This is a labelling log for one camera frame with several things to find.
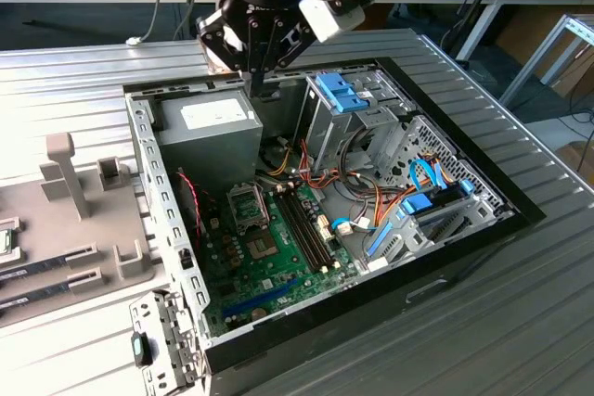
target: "desk leg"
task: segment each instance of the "desk leg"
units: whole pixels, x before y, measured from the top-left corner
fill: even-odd
[[[503,95],[501,95],[501,98],[499,99],[502,106],[507,106],[511,102],[532,73],[535,72],[540,62],[542,62],[543,57],[555,44],[557,44],[559,38],[565,31],[565,26],[567,25],[568,20],[570,20],[570,17],[563,15],[545,40],[542,41],[542,44],[536,49],[535,53],[528,59],[528,62],[522,67],[515,79],[511,81],[510,86],[503,92]]]
[[[581,37],[576,36],[574,40],[567,45],[565,51],[559,56],[559,58],[553,62],[553,65],[550,66],[550,69],[544,74],[542,78],[540,78],[540,82],[544,85],[549,85],[552,81],[555,81],[565,68],[569,65],[569,63],[574,60],[575,52],[577,48],[580,46],[581,43],[584,41]]]
[[[458,55],[456,56],[456,60],[468,60],[471,58],[471,54],[476,48],[476,46],[481,42],[483,39],[484,34],[486,33],[489,25],[499,12],[501,8],[501,4],[499,2],[494,2],[493,4],[487,5],[481,14],[481,17],[478,19],[474,28],[472,29],[471,33],[466,39],[466,42],[460,48]]]

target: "cardboard box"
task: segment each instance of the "cardboard box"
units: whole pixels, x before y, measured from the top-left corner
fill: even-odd
[[[565,164],[576,170],[579,161],[582,159],[585,146],[586,141],[575,141],[561,147],[555,153],[565,162]],[[594,185],[594,141],[590,143],[588,151],[586,152],[586,157],[584,158],[584,163],[578,173],[589,185]]]

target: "ram slot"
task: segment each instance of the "ram slot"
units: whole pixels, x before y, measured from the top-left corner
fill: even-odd
[[[277,203],[283,217],[290,224],[291,233],[294,235],[311,271],[315,273],[322,266],[330,265],[330,255],[295,194],[289,193],[277,196]]]

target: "aluminum table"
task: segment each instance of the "aluminum table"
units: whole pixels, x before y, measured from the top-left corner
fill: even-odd
[[[555,82],[559,75],[575,60],[576,54],[582,55],[589,47],[594,45],[594,14],[563,15],[510,83],[510,86],[503,92],[499,99],[502,105],[507,106],[511,102],[547,56],[547,53],[567,32],[572,33],[575,37],[540,78],[540,82],[544,85],[551,85]]]
[[[412,31],[345,34],[296,63],[364,57],[393,57],[548,217],[457,287],[251,394],[591,394],[592,189]],[[79,168],[118,155],[135,169],[121,85],[206,70],[191,42],[0,53],[0,147],[12,161],[0,185],[36,177],[52,132],[72,133]],[[145,284],[0,329],[3,390],[144,394],[127,305],[167,282],[158,266]]]

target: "sticker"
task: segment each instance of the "sticker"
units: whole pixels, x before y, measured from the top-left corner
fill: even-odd
[[[185,106],[181,113],[189,130],[248,119],[237,99]]]
[[[367,90],[363,92],[356,92],[356,95],[359,96],[361,99],[368,99],[370,97],[373,97],[373,95]]]
[[[16,300],[8,301],[8,302],[2,303],[0,305],[0,310],[5,310],[6,308],[10,308],[11,306],[22,305],[23,303],[27,303],[28,301],[29,301],[29,299],[27,299],[26,297],[23,297],[21,299],[16,299]]]
[[[262,286],[264,287],[265,291],[267,291],[268,289],[272,289],[272,280],[270,280],[269,278],[267,278],[266,280],[262,281]]]
[[[0,280],[8,280],[8,278],[20,277],[21,275],[26,275],[26,274],[27,274],[27,270],[21,269],[19,271],[15,271],[14,273],[0,275]]]

